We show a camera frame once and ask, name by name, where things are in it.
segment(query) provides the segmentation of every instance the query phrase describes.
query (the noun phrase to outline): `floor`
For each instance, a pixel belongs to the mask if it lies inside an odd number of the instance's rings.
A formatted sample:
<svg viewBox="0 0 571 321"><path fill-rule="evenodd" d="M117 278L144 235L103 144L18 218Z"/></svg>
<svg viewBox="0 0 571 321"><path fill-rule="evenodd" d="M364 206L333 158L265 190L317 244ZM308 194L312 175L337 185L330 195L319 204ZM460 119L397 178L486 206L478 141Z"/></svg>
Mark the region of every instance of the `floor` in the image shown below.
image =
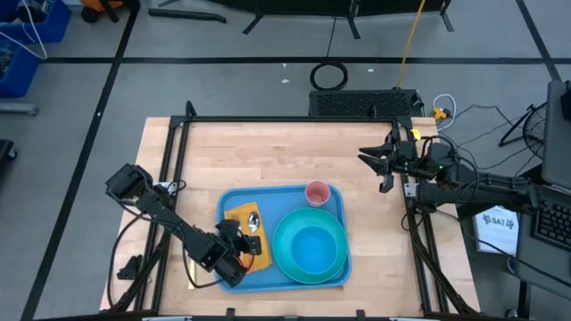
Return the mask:
<svg viewBox="0 0 571 321"><path fill-rule="evenodd" d="M102 17L94 25L72 8L66 37L47 46L50 59L18 100L37 104L40 113L0 116L0 137L15 141L20 155L0 186L0 310L7 320L20 318L54 224L68 213L35 318L97 312L120 221L120 209L103 194L104 181L135 159L147 117L181 114L186 100L200 115L306 115L315 66L308 62L327 53L377 58L348 63L346 89L391 88L414 19L412 13L358 18L362 39L354 40L343 19L270 16L246 36L241 31L250 13L203 0L170 6L220 13L228 18L224 25L150 17L147 5L138 14L121 12L117 24ZM454 32L437 13L424 13L410 48L418 59L410 59L403 87L416 88L427 111L434 97L447 93L459 112L497 105L516 119L545 101L549 81L571 78L570 10L566 0L453 0ZM240 57L267 60L232 59ZM322 86L340 79L336 70L318 74ZM443 98L438 106L451 103ZM504 122L496 111L476 107L444 133L462 143ZM479 167L525 148L522 142L497 146L507 129L465 146ZM515 175L539 162L531 156L523 151L490 171ZM482 311L502 316L516 307L515 277L485 260L471 258L471 264ZM534 289L533 317L564 320L569 313L567 300Z"/></svg>

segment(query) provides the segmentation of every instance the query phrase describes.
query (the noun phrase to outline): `wooden tabletop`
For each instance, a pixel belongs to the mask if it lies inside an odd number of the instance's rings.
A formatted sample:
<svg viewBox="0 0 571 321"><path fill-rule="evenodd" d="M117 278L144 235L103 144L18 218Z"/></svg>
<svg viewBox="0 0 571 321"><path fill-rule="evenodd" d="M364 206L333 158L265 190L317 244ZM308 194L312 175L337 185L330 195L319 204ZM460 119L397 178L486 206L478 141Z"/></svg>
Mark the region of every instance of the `wooden tabletop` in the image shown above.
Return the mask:
<svg viewBox="0 0 571 321"><path fill-rule="evenodd" d="M137 155L137 164L155 177L161 169L169 119L150 118ZM413 119L421 135L436 134L433 119ZM219 197L229 188L298 185L323 180L342 193L352 255L352 274L342 287L305 291L231 294L218 286L188 290L181 257L181 242L173 238L163 287L161 314L224 315L235 308L240 316L421 316L417 273L410 235L401 229L405 213L401 180L395 188L378 192L381 177L358 158L360 147L383 143L390 124L379 123L194 123L186 147L182 179L187 188L178 197L177 214L190 224L212 231ZM178 138L173 152L178 149ZM173 155L170 177L174 170ZM443 207L456 213L452 205ZM125 213L120 228L132 215ZM433 215L433 227L444 274L474 309L479 309L472 273L459 225ZM123 236L117 250L115 271L132 255L142 254L148 224L140 221ZM438 310L430 272L432 309ZM154 274L147 288L154 286ZM197 282L213 280L200 268ZM112 281L114 300L130 281ZM145 306L150 307L151 292ZM103 296L102 309L107 308Z"/></svg>

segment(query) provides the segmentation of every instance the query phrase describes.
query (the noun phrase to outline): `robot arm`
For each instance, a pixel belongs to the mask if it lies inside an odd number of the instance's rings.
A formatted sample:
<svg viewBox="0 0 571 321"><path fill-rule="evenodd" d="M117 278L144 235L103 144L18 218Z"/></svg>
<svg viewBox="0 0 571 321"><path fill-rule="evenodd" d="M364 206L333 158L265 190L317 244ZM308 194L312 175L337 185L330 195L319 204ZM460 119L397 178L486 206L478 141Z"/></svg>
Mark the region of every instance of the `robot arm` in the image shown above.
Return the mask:
<svg viewBox="0 0 571 321"><path fill-rule="evenodd" d="M416 178L419 183L405 185L407 198L421 211L432 213L444 203L485 202L523 214L539 208L537 186L524 177L504 177L477 171L471 161L460 156L445 137L423 137L423 154L416 155L415 142L401 141L393 132L378 147L361 148L359 158L385 181L379 191L393 188L393 172ZM433 143L435 138L447 144Z"/></svg>
<svg viewBox="0 0 571 321"><path fill-rule="evenodd" d="M174 212L169 191L153 186L151 175L137 165L126 164L105 184L106 193L113 200L148 214L183 243L189 257L200 267L208 272L215 270L232 287L242 281L248 270L240 262L240 253L261 254L260 237L243 235L234 220L218 223L216 234L188 225Z"/></svg>

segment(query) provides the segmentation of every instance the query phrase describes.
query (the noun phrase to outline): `metal spoon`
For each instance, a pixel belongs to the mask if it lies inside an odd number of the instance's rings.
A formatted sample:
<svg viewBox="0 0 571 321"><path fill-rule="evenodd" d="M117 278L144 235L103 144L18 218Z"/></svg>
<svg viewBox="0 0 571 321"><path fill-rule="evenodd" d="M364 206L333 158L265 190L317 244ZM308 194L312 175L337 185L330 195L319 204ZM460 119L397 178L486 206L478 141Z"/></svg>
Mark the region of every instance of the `metal spoon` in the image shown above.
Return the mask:
<svg viewBox="0 0 571 321"><path fill-rule="evenodd" d="M258 215L258 213L253 211L252 213L250 213L250 218L248 218L248 227L250 227L252 235L256 233L256 230L258 230L259 226L260 226L260 216Z"/></svg>

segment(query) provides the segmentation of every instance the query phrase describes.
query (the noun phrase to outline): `black keyboard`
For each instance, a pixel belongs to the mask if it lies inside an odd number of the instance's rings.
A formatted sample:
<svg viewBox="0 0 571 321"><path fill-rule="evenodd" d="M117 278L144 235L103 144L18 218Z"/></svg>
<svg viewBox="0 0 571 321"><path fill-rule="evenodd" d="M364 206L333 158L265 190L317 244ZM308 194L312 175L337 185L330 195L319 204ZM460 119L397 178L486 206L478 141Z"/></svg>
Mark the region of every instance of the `black keyboard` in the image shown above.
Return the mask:
<svg viewBox="0 0 571 321"><path fill-rule="evenodd" d="M571 209L556 202L542 200L532 236L571 251Z"/></svg>
<svg viewBox="0 0 571 321"><path fill-rule="evenodd" d="M310 92L311 116L366 117L371 106L377 116L422 116L412 105L415 90L342 90Z"/></svg>

